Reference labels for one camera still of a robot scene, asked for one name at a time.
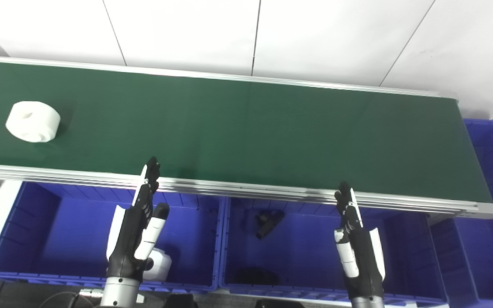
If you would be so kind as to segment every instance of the white wall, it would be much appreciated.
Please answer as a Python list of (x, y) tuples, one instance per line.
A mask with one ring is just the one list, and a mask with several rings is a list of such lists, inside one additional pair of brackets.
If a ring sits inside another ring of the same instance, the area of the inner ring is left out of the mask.
[(0, 54), (124, 64), (102, 1), (0, 0)]
[(105, 0), (127, 65), (250, 74), (259, 0)]
[(493, 117), (487, 0), (0, 0), (0, 54), (435, 90)]
[(465, 117), (493, 117), (493, 1), (437, 0), (382, 85), (455, 92)]

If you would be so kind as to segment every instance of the silver metal cylinder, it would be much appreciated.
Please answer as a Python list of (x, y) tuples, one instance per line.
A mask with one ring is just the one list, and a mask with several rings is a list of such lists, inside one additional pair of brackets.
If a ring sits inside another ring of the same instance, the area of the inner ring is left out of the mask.
[(134, 279), (108, 277), (100, 307), (134, 308), (139, 287)]
[(352, 308), (384, 308), (383, 299), (379, 296), (363, 296), (351, 299)]

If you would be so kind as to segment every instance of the robotic arm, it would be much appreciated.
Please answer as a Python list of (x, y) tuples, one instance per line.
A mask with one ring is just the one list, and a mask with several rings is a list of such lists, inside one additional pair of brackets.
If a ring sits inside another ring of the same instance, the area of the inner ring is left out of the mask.
[(166, 203), (153, 208), (153, 193), (159, 187), (159, 168), (155, 157), (146, 163), (141, 175), (143, 182), (137, 188), (133, 205), (125, 211), (117, 243), (109, 259), (101, 308), (135, 306), (149, 253), (170, 211)]
[(385, 267), (378, 229), (364, 229), (355, 192), (346, 182), (335, 195), (341, 216), (334, 231), (347, 293), (353, 308), (383, 308)]

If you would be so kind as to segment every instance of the white object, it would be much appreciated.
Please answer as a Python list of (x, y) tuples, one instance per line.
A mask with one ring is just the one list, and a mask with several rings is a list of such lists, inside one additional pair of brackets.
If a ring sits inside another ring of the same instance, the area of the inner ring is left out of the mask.
[(134, 252), (135, 258), (138, 260), (145, 260), (153, 253), (153, 247), (157, 242), (159, 234), (161, 234), (161, 230), (163, 230), (165, 222), (165, 219), (157, 217), (152, 217), (149, 219), (147, 228), (142, 232), (142, 241)]
[(380, 240), (380, 232), (378, 231), (378, 228), (374, 228), (369, 234), (372, 242), (372, 249), (374, 250), (374, 257), (376, 258), (376, 266), (378, 267), (378, 272), (380, 272), (383, 281), (385, 279), (385, 264), (383, 263), (383, 249)]
[(149, 259), (153, 260), (153, 267), (144, 271), (143, 279), (145, 281), (166, 281), (170, 265), (172, 265), (170, 256), (165, 254), (163, 250), (154, 248), (149, 254)]
[(60, 115), (40, 101), (19, 101), (12, 106), (5, 127), (16, 138), (26, 142), (48, 142), (54, 139)]
[(115, 245), (117, 244), (117, 238), (119, 237), (119, 232), (121, 231), (125, 211), (126, 210), (119, 205), (115, 206), (115, 212), (113, 213), (113, 219), (111, 221), (110, 234), (108, 236), (108, 245), (106, 248), (106, 258), (108, 260), (115, 249)]
[(355, 252), (351, 247), (351, 242), (340, 243), (344, 238), (344, 230), (342, 228), (334, 230), (334, 240), (336, 240), (336, 248), (340, 255), (340, 262), (344, 267), (344, 272), (347, 277), (354, 278), (359, 275), (359, 268), (356, 265)]

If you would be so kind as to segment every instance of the blue plastic bin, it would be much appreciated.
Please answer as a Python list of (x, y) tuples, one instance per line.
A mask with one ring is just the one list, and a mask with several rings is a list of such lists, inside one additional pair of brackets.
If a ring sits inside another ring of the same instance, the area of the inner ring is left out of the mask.
[[(262, 240), (256, 237), (260, 210), (285, 217)], [(425, 214), (362, 209), (368, 228), (378, 227), (387, 277), (385, 303), (415, 301), (419, 307), (446, 303), (446, 294)], [(226, 210), (220, 285), (231, 293), (322, 300), (348, 300), (334, 229), (335, 205), (232, 198)], [(278, 285), (241, 284), (241, 269), (275, 273)]]
[[(24, 183), (0, 236), (0, 279), (102, 287), (106, 246), (117, 204), (133, 190)], [(172, 258), (167, 281), (141, 290), (200, 293), (217, 289), (221, 198), (157, 192), (170, 215), (156, 247)]]
[[(464, 120), (493, 197), (493, 121)], [(451, 308), (493, 308), (493, 220), (448, 219), (431, 227)]]

